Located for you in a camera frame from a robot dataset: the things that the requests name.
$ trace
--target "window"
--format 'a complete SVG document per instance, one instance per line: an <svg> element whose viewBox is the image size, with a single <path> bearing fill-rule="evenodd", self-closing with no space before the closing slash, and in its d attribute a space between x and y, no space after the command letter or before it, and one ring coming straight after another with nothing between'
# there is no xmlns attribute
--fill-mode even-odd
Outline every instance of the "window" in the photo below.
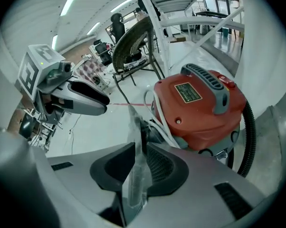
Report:
<svg viewBox="0 0 286 228"><path fill-rule="evenodd" d="M212 12L217 12L215 0L205 0L207 8Z"/></svg>
<svg viewBox="0 0 286 228"><path fill-rule="evenodd" d="M230 13L233 13L237 8L239 8L239 2L234 0L229 0ZM240 17L241 15L238 14L235 18L233 18L233 21L241 23Z"/></svg>
<svg viewBox="0 0 286 228"><path fill-rule="evenodd" d="M134 18L135 18L135 15L134 15L133 12L131 12L131 13L125 15L125 16L123 17L123 20L134 19Z"/></svg>
<svg viewBox="0 0 286 228"><path fill-rule="evenodd" d="M198 12L201 12L201 11L206 11L206 7L205 7L205 4L204 4L203 0L193 3L191 7L192 7L192 10L194 11L194 13L198 13Z"/></svg>
<svg viewBox="0 0 286 228"><path fill-rule="evenodd" d="M219 13L223 13L226 15L229 14L226 0L218 0L218 5L219 5Z"/></svg>
<svg viewBox="0 0 286 228"><path fill-rule="evenodd" d="M109 26L109 27L106 28L107 34L109 35L109 37L110 37L110 39L112 40L112 42L115 44L115 37L114 37L114 35L111 33L111 30L112 30L112 27L111 27L111 26Z"/></svg>

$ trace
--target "black vent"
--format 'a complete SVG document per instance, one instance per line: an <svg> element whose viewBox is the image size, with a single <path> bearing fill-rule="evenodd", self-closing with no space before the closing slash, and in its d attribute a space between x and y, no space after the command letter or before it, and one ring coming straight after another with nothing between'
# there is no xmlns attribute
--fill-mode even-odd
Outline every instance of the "black vent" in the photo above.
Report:
<svg viewBox="0 0 286 228"><path fill-rule="evenodd" d="M214 78L208 71L194 64L189 64L187 65L187 67L191 68L196 74L198 74L212 89L215 90L223 89L223 85L216 78Z"/></svg>
<svg viewBox="0 0 286 228"><path fill-rule="evenodd" d="M52 169L54 171L58 171L67 167L73 166L73 164L71 164L70 162L64 162L64 163L60 163L60 164L56 164L56 165L52 165Z"/></svg>
<svg viewBox="0 0 286 228"><path fill-rule="evenodd" d="M248 214L252 207L236 192L229 183L221 183L215 189L233 213L235 219L240 219Z"/></svg>
<svg viewBox="0 0 286 228"><path fill-rule="evenodd" d="M147 164L151 170L153 183L166 179L173 171L172 161L152 148L148 149Z"/></svg>

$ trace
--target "wire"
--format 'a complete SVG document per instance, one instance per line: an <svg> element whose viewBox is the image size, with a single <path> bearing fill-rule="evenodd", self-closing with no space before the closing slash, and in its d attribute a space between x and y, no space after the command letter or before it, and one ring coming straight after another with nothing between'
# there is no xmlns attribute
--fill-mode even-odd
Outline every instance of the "wire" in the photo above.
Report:
<svg viewBox="0 0 286 228"><path fill-rule="evenodd" d="M73 155L73 141L75 140L75 135L72 132L72 143L71 143L71 155Z"/></svg>
<svg viewBox="0 0 286 228"><path fill-rule="evenodd" d="M103 71L103 73L106 73L106 74L114 74L114 69L111 69L111 70L107 70L107 68Z"/></svg>
<svg viewBox="0 0 286 228"><path fill-rule="evenodd" d="M104 77L102 77L102 79L107 79L107 81L106 81L106 86L109 86L109 85L110 85L111 80L110 80L109 78L104 78Z"/></svg>
<svg viewBox="0 0 286 228"><path fill-rule="evenodd" d="M74 129L74 127L75 127L76 124L77 124L77 121L80 119L81 116L82 116L82 114L78 117L78 119L76 120L76 123L73 125L73 127L69 129L69 132L71 132L71 131Z"/></svg>
<svg viewBox="0 0 286 228"><path fill-rule="evenodd" d="M75 134L73 133L73 129L74 129L74 127L76 126L76 124L77 124L77 122L78 122L78 120L80 119L81 116L82 116L82 114L78 117L78 119L76 120L76 123L73 125L73 127L69 129L69 136L72 134L71 155L73 154L73 142L74 142L74 140L75 140Z"/></svg>
<svg viewBox="0 0 286 228"><path fill-rule="evenodd" d="M30 143L30 146L33 146L36 143L36 141L37 141L37 139L38 139L38 137L40 135L41 130L42 130L42 123L39 123L37 135L35 135L34 138L33 138L34 139L34 143L33 143L33 139L32 139L31 143Z"/></svg>
<svg viewBox="0 0 286 228"><path fill-rule="evenodd" d="M63 128L62 128L62 127L60 127L60 125L57 125L57 127L59 127L60 129L62 129L62 130L63 130Z"/></svg>
<svg viewBox="0 0 286 228"><path fill-rule="evenodd" d="M56 112L56 110L54 109L54 114L56 115L56 118L57 118L57 122L59 123L59 124L61 124L62 125L62 123L58 120L58 117L57 117L57 112Z"/></svg>
<svg viewBox="0 0 286 228"><path fill-rule="evenodd" d="M39 144L39 140L40 140L40 138L41 138L41 137L38 137L38 143L37 143L37 146L38 146L38 144Z"/></svg>
<svg viewBox="0 0 286 228"><path fill-rule="evenodd" d="M151 91L153 92L153 96L154 96L154 100L155 100L155 103L156 103L156 106L157 106L157 110L158 110L158 113L159 113L159 116L160 116L160 119L161 119L161 123L157 118L156 116L152 113L151 109L147 106L146 104L146 95L147 93ZM175 139L173 138L172 134L171 134L171 131L167 125L167 122L165 120L165 117L164 117L164 114L163 114L163 111L162 111L162 108L161 108L161 104L160 104L160 100L158 98L158 95L156 94L155 91L153 90L146 90L144 92L144 95L143 95L143 102L144 102L144 105L147 107L152 119L155 121L152 122L152 121L149 121L148 123L153 126L160 134L161 136L163 137L163 139L170 145L170 146L173 146L173 147L176 147L176 148L180 148L180 146L178 145L178 143L175 141Z"/></svg>

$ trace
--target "floor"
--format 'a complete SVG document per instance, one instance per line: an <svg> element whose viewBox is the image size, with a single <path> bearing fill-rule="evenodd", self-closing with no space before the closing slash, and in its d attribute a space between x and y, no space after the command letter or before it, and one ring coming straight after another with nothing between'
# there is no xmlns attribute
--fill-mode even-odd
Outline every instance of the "floor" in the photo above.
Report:
<svg viewBox="0 0 286 228"><path fill-rule="evenodd" d="M198 31L196 34L191 32L191 38L194 42L197 42L202 37L203 35ZM238 36L235 37L234 33L228 34L228 37L224 37L221 32L217 32L205 42L205 44L214 46L238 63L241 57L241 43L242 38L239 38Z"/></svg>

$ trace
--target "white wall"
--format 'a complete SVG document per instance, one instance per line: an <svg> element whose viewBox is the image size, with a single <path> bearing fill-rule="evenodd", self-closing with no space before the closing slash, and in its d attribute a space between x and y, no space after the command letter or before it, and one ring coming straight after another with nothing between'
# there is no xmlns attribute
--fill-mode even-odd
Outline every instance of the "white wall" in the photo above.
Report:
<svg viewBox="0 0 286 228"><path fill-rule="evenodd" d="M171 12L171 13L166 13L168 19L176 19L176 18L183 18L185 17L184 11L176 11L176 12ZM170 26L172 30L172 34L179 34L181 27L180 25L174 25Z"/></svg>
<svg viewBox="0 0 286 228"><path fill-rule="evenodd" d="M235 81L255 118L286 92L286 30L264 0L243 0L245 39Z"/></svg>
<svg viewBox="0 0 286 228"><path fill-rule="evenodd" d="M110 36L108 35L108 33L106 32L106 30L100 29L96 35L96 40L101 40L102 42L106 42L106 43L112 43L113 41L110 39Z"/></svg>
<svg viewBox="0 0 286 228"><path fill-rule="evenodd" d="M126 31L127 29L130 29L130 28L131 28L132 26L134 26L136 23L137 23L137 20L136 20L136 19L133 19L133 20L131 20L131 21L125 23L125 24L124 24L124 26L125 26L125 31Z"/></svg>
<svg viewBox="0 0 286 228"><path fill-rule="evenodd" d="M16 64L6 47L0 30L0 70L4 76L14 84L17 80L19 65Z"/></svg>

